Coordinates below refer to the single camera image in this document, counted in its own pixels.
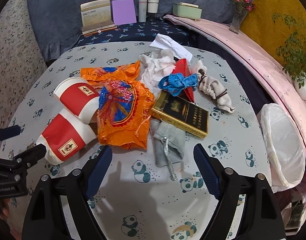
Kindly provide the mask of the person's left hand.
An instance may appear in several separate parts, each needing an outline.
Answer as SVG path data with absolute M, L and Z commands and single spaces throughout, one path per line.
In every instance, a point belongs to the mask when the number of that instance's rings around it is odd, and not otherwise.
M 9 198 L 0 199 L 0 219 L 2 220 L 7 220 L 10 216 L 9 202 Z

